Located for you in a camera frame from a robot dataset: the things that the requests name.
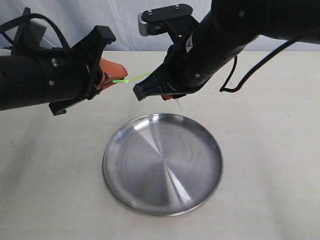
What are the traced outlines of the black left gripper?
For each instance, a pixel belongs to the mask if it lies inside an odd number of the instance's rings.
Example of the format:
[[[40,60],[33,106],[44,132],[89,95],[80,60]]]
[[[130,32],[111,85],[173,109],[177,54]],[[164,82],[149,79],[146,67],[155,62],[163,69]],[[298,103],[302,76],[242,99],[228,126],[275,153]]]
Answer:
[[[42,73],[45,81],[43,101],[54,116],[63,115],[67,109],[91,100],[101,91],[127,77],[127,69],[102,58],[107,45],[116,41],[108,26],[96,25],[74,46],[70,46],[61,30],[53,27],[61,48],[45,50]]]

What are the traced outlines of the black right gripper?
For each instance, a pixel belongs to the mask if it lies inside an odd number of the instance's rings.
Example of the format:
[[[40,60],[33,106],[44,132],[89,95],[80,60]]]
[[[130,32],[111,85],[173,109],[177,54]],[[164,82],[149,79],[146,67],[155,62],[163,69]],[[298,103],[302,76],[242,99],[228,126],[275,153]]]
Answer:
[[[190,33],[173,43],[163,63],[134,86],[138,101],[151,96],[169,101],[199,91],[220,69],[219,43],[211,33]]]

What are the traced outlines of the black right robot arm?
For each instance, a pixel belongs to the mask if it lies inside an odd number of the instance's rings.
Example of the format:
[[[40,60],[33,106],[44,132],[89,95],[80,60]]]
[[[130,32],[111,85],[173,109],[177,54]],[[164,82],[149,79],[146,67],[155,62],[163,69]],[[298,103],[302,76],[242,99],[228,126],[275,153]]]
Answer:
[[[283,44],[257,63],[234,88],[278,53],[297,42],[320,42],[320,3],[317,0],[214,0],[201,21],[188,4],[146,10],[138,15],[139,33],[168,34],[172,45],[163,63],[133,92],[141,101],[151,96],[178,99],[199,91],[210,78],[259,36],[283,40]]]

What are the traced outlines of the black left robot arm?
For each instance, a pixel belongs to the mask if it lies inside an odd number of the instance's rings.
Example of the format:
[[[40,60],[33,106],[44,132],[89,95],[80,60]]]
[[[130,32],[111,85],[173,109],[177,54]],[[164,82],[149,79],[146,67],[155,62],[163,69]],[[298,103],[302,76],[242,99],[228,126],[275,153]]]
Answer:
[[[46,29],[36,23],[18,27],[10,55],[0,58],[0,109],[10,110],[48,104],[53,115],[91,100],[123,80],[126,68],[102,57],[106,45],[116,41],[108,26],[96,25],[71,48],[42,48]]]

